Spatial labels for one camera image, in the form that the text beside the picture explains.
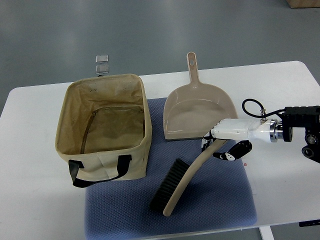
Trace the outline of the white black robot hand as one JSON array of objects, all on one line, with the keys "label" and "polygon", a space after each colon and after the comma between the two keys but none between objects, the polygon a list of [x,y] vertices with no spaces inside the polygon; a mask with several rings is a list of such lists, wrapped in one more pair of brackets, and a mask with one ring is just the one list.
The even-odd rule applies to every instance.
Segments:
[{"label": "white black robot hand", "polygon": [[280,138],[277,120],[232,119],[226,118],[218,122],[201,140],[201,151],[204,152],[211,143],[217,140],[234,140],[238,143],[224,153],[215,152],[215,158],[235,161],[252,150],[253,140],[267,143],[276,142]]}]

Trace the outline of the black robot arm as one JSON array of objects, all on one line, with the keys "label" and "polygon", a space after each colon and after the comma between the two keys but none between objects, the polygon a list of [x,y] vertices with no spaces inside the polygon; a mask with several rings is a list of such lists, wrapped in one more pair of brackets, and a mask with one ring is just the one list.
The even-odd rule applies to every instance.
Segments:
[{"label": "black robot arm", "polygon": [[[255,115],[246,109],[246,103],[253,102],[260,107],[260,114]],[[283,109],[266,113],[266,109],[256,99],[247,98],[242,102],[242,110],[248,116],[260,119],[260,124],[266,126],[267,139],[276,142],[281,139],[291,142],[293,129],[304,129],[306,146],[301,149],[304,157],[320,162],[320,107],[316,106],[289,106]]]}]

